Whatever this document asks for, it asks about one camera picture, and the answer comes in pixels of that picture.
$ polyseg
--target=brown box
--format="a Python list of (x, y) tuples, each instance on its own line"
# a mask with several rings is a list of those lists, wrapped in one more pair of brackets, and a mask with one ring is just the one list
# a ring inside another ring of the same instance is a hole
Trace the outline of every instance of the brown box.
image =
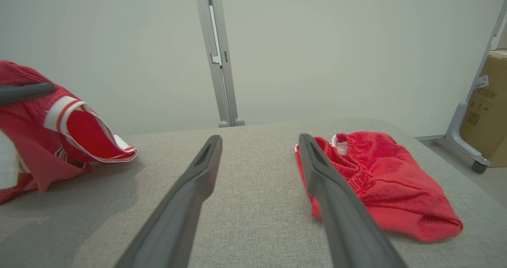
[(474, 90), (460, 132), (492, 167), (507, 167), (507, 53), (490, 51), (485, 75), (489, 86)]

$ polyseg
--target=gray floor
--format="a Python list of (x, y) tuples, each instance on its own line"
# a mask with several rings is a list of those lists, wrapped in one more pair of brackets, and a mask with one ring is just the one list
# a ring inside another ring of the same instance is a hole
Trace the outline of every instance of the gray floor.
[(487, 168), (483, 174), (478, 174), (471, 170), (474, 160), (444, 139), (422, 140), (421, 143), (507, 208), (507, 167)]

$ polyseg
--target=white wall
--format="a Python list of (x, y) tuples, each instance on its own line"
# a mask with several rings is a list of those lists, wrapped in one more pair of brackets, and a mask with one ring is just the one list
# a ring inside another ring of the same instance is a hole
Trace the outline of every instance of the white wall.
[(444, 134), (502, 2), (223, 0), (238, 115), (247, 124), (363, 116)]
[(220, 122), (196, 0), (0, 0), (0, 59), (66, 87), (115, 133)]

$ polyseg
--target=gray fabric surface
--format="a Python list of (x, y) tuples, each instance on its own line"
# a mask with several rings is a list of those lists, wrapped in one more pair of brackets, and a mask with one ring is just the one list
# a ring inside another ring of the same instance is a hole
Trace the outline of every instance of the gray fabric surface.
[(454, 238), (425, 244), (389, 239), (410, 267), (501, 267), (507, 212), (408, 134), (379, 120), (269, 124), (125, 136), (140, 149), (131, 163), (92, 172), (0, 205), (0, 267), (111, 267), (205, 140), (223, 138), (217, 183), (205, 201), (190, 266), (330, 266), (324, 228), (294, 156), (300, 133), (380, 131), (406, 147), (444, 189), (464, 223)]

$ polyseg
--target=white label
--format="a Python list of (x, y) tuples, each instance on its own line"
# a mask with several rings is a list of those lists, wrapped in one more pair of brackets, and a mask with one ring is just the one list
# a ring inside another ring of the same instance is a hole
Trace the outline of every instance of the white label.
[(474, 86), (474, 90), (480, 89), (483, 87), (489, 86), (489, 78), (488, 75), (483, 75), (482, 77), (478, 77), (477, 82)]

